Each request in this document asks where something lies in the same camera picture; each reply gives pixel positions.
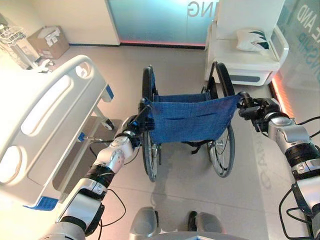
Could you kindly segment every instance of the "wheelchair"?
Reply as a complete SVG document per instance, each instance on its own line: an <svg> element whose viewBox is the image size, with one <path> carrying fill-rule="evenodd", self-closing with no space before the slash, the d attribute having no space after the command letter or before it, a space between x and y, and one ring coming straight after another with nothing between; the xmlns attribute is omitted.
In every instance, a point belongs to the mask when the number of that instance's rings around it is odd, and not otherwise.
<svg viewBox="0 0 320 240"><path fill-rule="evenodd" d="M223 98L218 97L216 70ZM227 177L235 159L235 136L231 119L237 109L240 95L235 95L226 66L214 62L206 86L199 94L159 95L153 67L143 69L142 99L139 112L150 110L145 117L149 127L141 135L143 164L151 182L157 177L161 164L163 143L182 142L196 147L196 154L206 145L209 160L219 177Z"/></svg>

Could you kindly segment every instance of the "wire basket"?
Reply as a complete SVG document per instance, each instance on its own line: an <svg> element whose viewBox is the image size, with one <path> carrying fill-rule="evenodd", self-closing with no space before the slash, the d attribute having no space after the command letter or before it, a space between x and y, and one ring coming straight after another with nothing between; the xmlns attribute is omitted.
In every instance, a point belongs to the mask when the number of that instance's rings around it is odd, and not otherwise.
<svg viewBox="0 0 320 240"><path fill-rule="evenodd" d="M18 41L26 37L26 31L20 26L0 25L0 41L9 47L15 46Z"/></svg>

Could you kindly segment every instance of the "blue wheelchair seat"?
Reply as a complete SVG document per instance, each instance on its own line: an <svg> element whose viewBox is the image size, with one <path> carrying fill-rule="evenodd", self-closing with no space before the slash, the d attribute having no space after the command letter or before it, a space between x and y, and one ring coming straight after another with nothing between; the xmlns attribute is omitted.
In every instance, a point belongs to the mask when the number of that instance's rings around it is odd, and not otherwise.
<svg viewBox="0 0 320 240"><path fill-rule="evenodd" d="M239 95L211 99L210 93L155 95L149 117L155 144L217 140L231 123Z"/></svg>

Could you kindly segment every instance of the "cardboard box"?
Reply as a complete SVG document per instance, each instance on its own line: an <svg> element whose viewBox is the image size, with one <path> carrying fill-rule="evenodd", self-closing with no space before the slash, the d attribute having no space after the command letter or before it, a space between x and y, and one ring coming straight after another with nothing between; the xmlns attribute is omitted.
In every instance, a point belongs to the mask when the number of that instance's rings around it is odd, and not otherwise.
<svg viewBox="0 0 320 240"><path fill-rule="evenodd" d="M60 26L43 27L27 40L46 59L58 59L70 47Z"/></svg>

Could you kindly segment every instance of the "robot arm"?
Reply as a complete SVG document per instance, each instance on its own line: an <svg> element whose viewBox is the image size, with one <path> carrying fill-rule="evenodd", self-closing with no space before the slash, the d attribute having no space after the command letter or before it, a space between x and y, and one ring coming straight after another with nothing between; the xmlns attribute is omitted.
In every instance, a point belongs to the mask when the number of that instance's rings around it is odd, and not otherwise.
<svg viewBox="0 0 320 240"><path fill-rule="evenodd" d="M297 125L274 99L253 99L240 93L239 115L251 120L257 132L268 133L291 166L295 183L291 186L300 210L312 219L315 239L320 238L320 149L314 145L306 129Z"/></svg>
<svg viewBox="0 0 320 240"><path fill-rule="evenodd" d="M56 223L40 240L84 240L95 231L105 209L101 202L112 179L140 146L140 134L146 128L153 129L152 124L145 124L149 109L147 105L128 118L122 125L124 131L99 152L90 170L63 202Z"/></svg>

